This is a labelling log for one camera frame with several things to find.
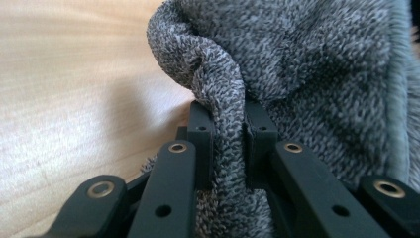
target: fabric fold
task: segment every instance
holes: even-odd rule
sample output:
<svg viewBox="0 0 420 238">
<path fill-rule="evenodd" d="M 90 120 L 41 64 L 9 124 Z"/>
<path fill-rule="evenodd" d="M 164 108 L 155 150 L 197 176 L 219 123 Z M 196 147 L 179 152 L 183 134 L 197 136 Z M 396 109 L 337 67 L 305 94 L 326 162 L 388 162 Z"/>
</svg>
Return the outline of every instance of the fabric fold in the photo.
<svg viewBox="0 0 420 238">
<path fill-rule="evenodd" d="M 213 189 L 200 237 L 274 236 L 265 192 L 248 190 L 246 95 L 283 140 L 305 144 L 340 180 L 388 175 L 420 191 L 420 66 L 405 0 L 169 0 L 148 40 L 216 128 Z"/>
</svg>

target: wooden table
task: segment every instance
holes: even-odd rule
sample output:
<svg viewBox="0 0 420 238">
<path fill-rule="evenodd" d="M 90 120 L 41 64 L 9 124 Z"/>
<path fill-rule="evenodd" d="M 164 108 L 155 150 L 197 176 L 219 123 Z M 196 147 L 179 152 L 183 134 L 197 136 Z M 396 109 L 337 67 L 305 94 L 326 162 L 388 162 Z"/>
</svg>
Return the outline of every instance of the wooden table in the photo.
<svg viewBox="0 0 420 238">
<path fill-rule="evenodd" d="M 161 1 L 2 1 L 0 237 L 44 233 L 87 179 L 135 178 L 185 124 L 193 97 L 146 39 Z"/>
</svg>

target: wood grain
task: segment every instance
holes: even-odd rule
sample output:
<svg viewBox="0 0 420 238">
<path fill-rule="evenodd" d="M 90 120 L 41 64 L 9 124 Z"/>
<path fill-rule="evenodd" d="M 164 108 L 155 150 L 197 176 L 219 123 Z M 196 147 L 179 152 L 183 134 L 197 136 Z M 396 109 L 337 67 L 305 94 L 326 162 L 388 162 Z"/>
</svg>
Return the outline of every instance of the wood grain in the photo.
<svg viewBox="0 0 420 238">
<path fill-rule="evenodd" d="M 192 95 L 146 39 L 161 0 L 2 1 L 0 237 L 40 235 L 83 181 L 130 180 Z"/>
</svg>

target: cloth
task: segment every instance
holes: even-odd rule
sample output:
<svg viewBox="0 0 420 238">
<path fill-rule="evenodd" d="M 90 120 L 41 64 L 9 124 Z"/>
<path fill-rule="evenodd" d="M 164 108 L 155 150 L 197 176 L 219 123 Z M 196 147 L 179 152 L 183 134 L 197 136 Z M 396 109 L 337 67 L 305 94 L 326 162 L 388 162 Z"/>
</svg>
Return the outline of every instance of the cloth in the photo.
<svg viewBox="0 0 420 238">
<path fill-rule="evenodd" d="M 384 174 L 420 190 L 420 69 L 408 13 L 405 0 L 169 0 L 157 9 L 153 54 L 216 128 L 197 236 L 274 236 L 264 191 L 245 185 L 246 95 L 280 139 L 311 148 L 338 179 Z"/>
</svg>

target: screw hole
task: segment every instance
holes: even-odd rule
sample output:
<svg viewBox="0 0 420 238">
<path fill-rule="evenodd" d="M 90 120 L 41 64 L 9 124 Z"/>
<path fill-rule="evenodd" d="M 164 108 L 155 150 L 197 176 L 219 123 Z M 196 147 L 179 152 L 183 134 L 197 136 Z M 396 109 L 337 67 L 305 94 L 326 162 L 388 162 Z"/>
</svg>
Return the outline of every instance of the screw hole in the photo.
<svg viewBox="0 0 420 238">
<path fill-rule="evenodd" d="M 398 192 L 398 190 L 395 187 L 393 187 L 393 186 L 391 186 L 389 184 L 382 184 L 380 187 L 382 187 L 382 189 L 384 189 L 384 190 L 386 190 L 388 192 L 392 192 L 392 193 Z"/>
<path fill-rule="evenodd" d="M 286 151 L 291 152 L 291 153 L 301 153 L 303 150 L 302 147 L 294 143 L 285 144 L 284 149 L 286 149 Z"/>
<path fill-rule="evenodd" d="M 102 198 L 111 194 L 114 187 L 115 185 L 110 181 L 100 181 L 89 188 L 87 195 L 90 198 Z"/>
<path fill-rule="evenodd" d="M 173 153 L 182 153 L 186 151 L 186 145 L 185 144 L 173 144 L 169 146 L 169 150 Z"/>
<path fill-rule="evenodd" d="M 172 208 L 168 205 L 162 205 L 155 210 L 155 216 L 165 218 L 172 213 Z"/>
<path fill-rule="evenodd" d="M 405 196 L 405 191 L 401 187 L 389 181 L 376 180 L 373 186 L 380 193 L 393 198 L 403 198 Z"/>
<path fill-rule="evenodd" d="M 334 213 L 336 213 L 339 216 L 343 216 L 343 217 L 350 216 L 349 210 L 346 207 L 341 206 L 341 205 L 334 205 L 333 206 L 333 211 L 334 211 Z"/>
</svg>

